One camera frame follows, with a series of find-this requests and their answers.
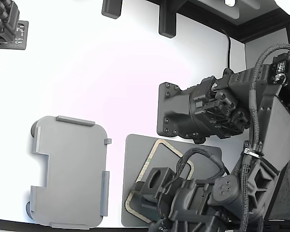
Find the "gray mat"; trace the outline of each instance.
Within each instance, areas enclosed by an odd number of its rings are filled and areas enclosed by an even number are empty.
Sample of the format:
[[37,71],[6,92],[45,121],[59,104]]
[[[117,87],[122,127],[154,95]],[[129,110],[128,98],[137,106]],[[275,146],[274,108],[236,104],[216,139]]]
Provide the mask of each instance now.
[[[130,193],[130,189],[138,177],[144,162],[146,161],[154,143],[158,138],[141,136],[131,134],[126,140],[126,156],[125,156],[125,170],[124,170],[124,185],[122,198],[122,215],[121,222],[125,227],[147,227],[148,224],[134,215],[130,214],[125,208],[126,199]],[[221,159],[221,150],[218,147],[210,147],[204,145],[196,145],[173,140],[165,140],[171,144],[175,149],[184,154],[187,150],[193,147],[200,147],[208,150],[215,156]],[[164,145],[159,145],[143,178],[145,181],[150,170],[153,167],[170,167],[175,171],[176,163],[178,161],[176,156],[170,149]],[[208,158],[201,155],[194,155],[190,159],[194,164],[194,172],[192,178],[207,179],[219,171],[219,168]],[[186,178],[190,172],[190,167],[186,165],[181,177]]]

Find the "black shelf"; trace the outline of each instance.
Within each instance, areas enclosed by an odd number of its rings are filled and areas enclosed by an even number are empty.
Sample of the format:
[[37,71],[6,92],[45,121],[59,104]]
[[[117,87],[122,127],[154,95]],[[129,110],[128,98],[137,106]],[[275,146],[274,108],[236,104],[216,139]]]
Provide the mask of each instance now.
[[[264,35],[290,26],[290,15],[280,8],[249,20],[241,25],[210,12],[188,0],[147,0],[160,6],[159,33],[168,38],[176,35],[176,14],[179,13],[200,22],[219,32],[227,34],[242,43],[247,43]],[[121,14],[122,0],[104,0],[102,14],[118,18]]]

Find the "black mounting bracket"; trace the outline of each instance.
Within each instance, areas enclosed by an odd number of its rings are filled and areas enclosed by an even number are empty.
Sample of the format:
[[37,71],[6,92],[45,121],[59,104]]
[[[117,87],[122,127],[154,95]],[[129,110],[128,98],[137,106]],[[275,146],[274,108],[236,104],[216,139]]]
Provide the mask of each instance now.
[[[168,38],[176,35],[176,14],[188,0],[161,0],[159,34]],[[122,0],[103,0],[102,15],[117,19],[121,15]]]
[[168,38],[176,35],[176,14],[187,0],[162,0],[159,11],[159,34]]
[[102,15],[117,19],[121,15],[122,0],[103,0]]

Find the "gray tray lid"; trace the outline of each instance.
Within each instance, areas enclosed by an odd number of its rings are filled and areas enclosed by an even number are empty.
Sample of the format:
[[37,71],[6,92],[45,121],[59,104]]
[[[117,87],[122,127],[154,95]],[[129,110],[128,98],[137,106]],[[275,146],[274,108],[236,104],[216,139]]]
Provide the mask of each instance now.
[[31,129],[33,153],[48,155],[46,187],[31,186],[28,215],[41,225],[97,227],[107,216],[109,172],[103,127],[92,121],[46,116]]

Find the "screw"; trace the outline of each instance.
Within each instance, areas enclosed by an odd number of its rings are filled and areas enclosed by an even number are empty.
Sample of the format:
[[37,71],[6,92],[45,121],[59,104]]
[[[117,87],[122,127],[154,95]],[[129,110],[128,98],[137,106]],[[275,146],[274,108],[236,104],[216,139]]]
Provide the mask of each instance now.
[[226,99],[226,95],[222,94],[221,97],[220,97],[220,100],[224,100],[224,99]]
[[214,91],[214,90],[217,88],[217,86],[218,86],[218,84],[217,84],[217,83],[214,83],[214,84],[212,85],[212,91]]

